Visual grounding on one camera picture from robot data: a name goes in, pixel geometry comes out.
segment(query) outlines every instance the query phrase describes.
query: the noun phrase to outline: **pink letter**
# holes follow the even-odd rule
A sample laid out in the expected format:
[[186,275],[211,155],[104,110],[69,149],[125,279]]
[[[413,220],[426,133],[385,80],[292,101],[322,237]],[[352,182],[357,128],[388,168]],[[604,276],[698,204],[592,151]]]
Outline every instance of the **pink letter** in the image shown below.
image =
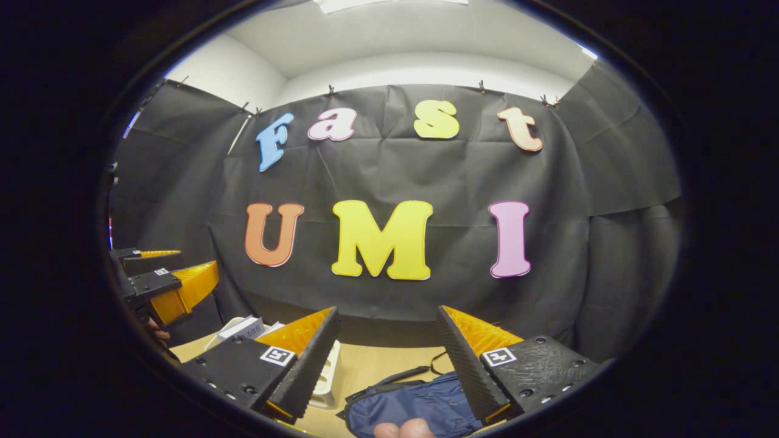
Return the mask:
[[311,140],[331,139],[341,141],[351,137],[354,130],[351,126],[357,119],[357,112],[351,108],[334,108],[319,115],[321,122],[314,123],[308,130]]
[[530,208],[525,203],[501,201],[489,206],[498,222],[498,261],[490,274],[495,278],[519,277],[530,272],[525,260],[525,215]]

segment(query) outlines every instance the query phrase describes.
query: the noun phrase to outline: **orange plastic part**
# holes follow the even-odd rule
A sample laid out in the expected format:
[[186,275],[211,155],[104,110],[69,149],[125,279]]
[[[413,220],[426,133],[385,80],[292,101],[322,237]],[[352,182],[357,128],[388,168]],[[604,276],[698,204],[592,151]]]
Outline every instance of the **orange plastic part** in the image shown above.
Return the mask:
[[467,313],[462,313],[460,310],[447,306],[443,306],[443,308],[457,328],[460,329],[460,332],[477,357],[486,351],[508,347],[509,345],[524,341],[524,339],[515,334],[511,334],[502,328],[495,327]]
[[174,270],[171,274],[181,281],[181,288],[151,299],[154,312],[166,325],[186,313],[192,313],[192,307],[208,296],[219,283],[217,262]]
[[275,404],[271,403],[270,401],[266,401],[265,405],[268,406],[272,411],[275,411],[277,413],[282,414],[287,419],[291,419],[292,418],[292,415],[289,415],[282,408],[279,408],[278,406],[276,406]]
[[284,327],[258,337],[255,341],[262,342],[265,345],[294,351],[294,353],[300,357],[303,354],[303,350],[308,346],[308,342],[322,325],[322,321],[325,320],[325,316],[330,313],[331,309],[332,308],[320,310],[317,313],[312,313],[299,320],[292,321]]
[[170,256],[171,254],[181,253],[181,251],[141,251],[141,258],[146,259],[147,257]]

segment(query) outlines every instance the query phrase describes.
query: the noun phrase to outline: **bag strap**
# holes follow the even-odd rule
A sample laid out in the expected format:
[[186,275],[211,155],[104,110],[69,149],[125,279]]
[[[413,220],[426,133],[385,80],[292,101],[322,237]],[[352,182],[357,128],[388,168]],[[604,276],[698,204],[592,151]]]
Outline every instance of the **bag strap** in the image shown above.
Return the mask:
[[441,353],[440,355],[437,355],[436,357],[434,357],[433,359],[430,359],[430,367],[429,368],[430,368],[430,372],[431,373],[438,374],[439,376],[443,376],[443,373],[440,373],[437,369],[435,369],[433,367],[433,361],[435,361],[436,359],[438,359],[439,357],[441,357],[441,356],[443,356],[445,354],[446,354],[446,350],[443,353]]
[[[433,368],[433,361],[435,361],[436,359],[438,359],[439,357],[441,357],[441,356],[443,356],[445,354],[446,354],[446,351],[444,351],[440,355],[437,355],[433,359],[430,359],[430,365],[429,366],[427,366],[427,365],[418,366],[416,368],[412,368],[412,369],[408,369],[406,371],[403,371],[402,373],[393,374],[392,376],[386,377],[386,378],[382,379],[381,381],[379,381],[378,383],[371,385],[368,388],[378,387],[378,386],[381,386],[381,385],[386,385],[386,384],[392,383],[392,382],[394,382],[396,380],[405,379],[406,377],[416,376],[417,374],[422,374],[425,371],[430,371],[430,372],[432,372],[434,374],[438,374],[439,376],[443,376],[443,373],[441,373],[437,369]],[[367,391],[367,389],[366,390],[362,390],[362,391],[358,391],[358,392],[356,392],[356,393],[346,397],[346,402],[347,403],[351,402],[355,398],[360,397],[361,395],[365,394],[366,391]],[[343,418],[342,414],[344,414],[344,413],[345,413],[345,409],[343,411],[339,412],[338,414],[336,414],[336,416],[339,416],[339,417]]]
[[424,373],[425,371],[427,371],[429,369],[430,369],[429,366],[425,366],[425,365],[418,366],[416,368],[409,369],[407,371],[403,371],[402,373],[393,374],[392,376],[389,376],[389,377],[387,377],[385,379],[382,379],[380,382],[378,382],[377,384],[375,384],[373,386],[377,387],[378,385],[385,385],[387,383],[392,383],[392,382],[394,382],[396,380],[405,379],[406,377],[416,376],[417,374],[422,374],[422,373]]

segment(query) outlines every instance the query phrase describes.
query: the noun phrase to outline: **black plastic mount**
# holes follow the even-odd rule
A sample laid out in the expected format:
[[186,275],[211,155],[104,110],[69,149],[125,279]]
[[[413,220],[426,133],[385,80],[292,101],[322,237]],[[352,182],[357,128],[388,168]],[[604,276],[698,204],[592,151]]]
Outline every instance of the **black plastic mount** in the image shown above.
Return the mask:
[[501,411],[509,404],[509,399],[479,362],[474,350],[442,306],[435,316],[435,324],[438,327],[439,339],[452,359],[457,378],[463,386],[465,398],[474,416],[486,425],[511,414],[511,408]]
[[221,397],[260,412],[296,359],[292,351],[233,337],[183,363],[181,370]]
[[599,365],[549,336],[535,336],[480,357],[484,367],[509,396],[515,415],[557,401],[594,374]]
[[311,399],[314,387],[319,381],[319,374],[327,361],[327,356],[333,349],[339,328],[338,308],[334,306],[306,345],[298,361],[292,366],[292,370],[270,396],[273,404],[291,416],[280,419],[294,424],[305,414],[308,400]]
[[137,248],[114,249],[111,251],[111,255],[121,262],[122,267],[124,267],[127,257],[141,257],[141,251]]
[[122,261],[128,277],[144,274],[160,268],[167,270],[184,269],[181,253],[164,254],[154,257],[141,257],[139,254],[125,257]]
[[165,329],[170,324],[164,324],[157,313],[151,309],[149,301],[165,292],[175,291],[182,287],[182,283],[167,269],[159,269],[146,274],[136,275],[128,279],[132,286],[133,294],[124,297],[127,306],[136,314],[136,317],[145,323],[149,318],[161,328]]

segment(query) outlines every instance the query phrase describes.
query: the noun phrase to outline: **black cloth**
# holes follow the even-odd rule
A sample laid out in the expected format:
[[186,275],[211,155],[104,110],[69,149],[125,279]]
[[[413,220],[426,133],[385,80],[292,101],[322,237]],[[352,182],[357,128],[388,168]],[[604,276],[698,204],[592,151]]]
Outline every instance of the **black cloth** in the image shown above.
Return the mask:
[[[605,70],[593,67],[557,107],[467,87],[386,86],[311,97],[248,121],[233,104],[167,83],[119,147],[115,246],[182,249],[193,264],[217,260],[214,295],[225,321],[253,312],[286,323],[338,306],[342,341],[435,345],[432,321],[443,304],[520,336],[553,334],[605,359],[661,302],[679,240],[678,218],[666,205],[679,197],[668,142],[629,86]],[[428,99],[454,104],[454,138],[416,134],[414,107]],[[497,112],[512,106],[535,119],[530,132],[543,141],[541,151],[511,140]],[[358,114],[350,139],[307,137],[319,114],[341,107]],[[287,112],[294,120],[279,146],[284,155],[261,173],[256,136]],[[366,202],[380,227],[404,200],[433,205],[425,234],[431,278],[392,280],[391,258],[378,277],[333,274],[339,221],[332,209],[341,200]],[[503,200],[530,207],[532,268],[522,277],[490,275],[498,234],[487,209]],[[266,248],[277,244],[279,205],[305,207],[280,267],[246,255],[251,203],[274,208]],[[630,256],[615,258],[617,251]]]

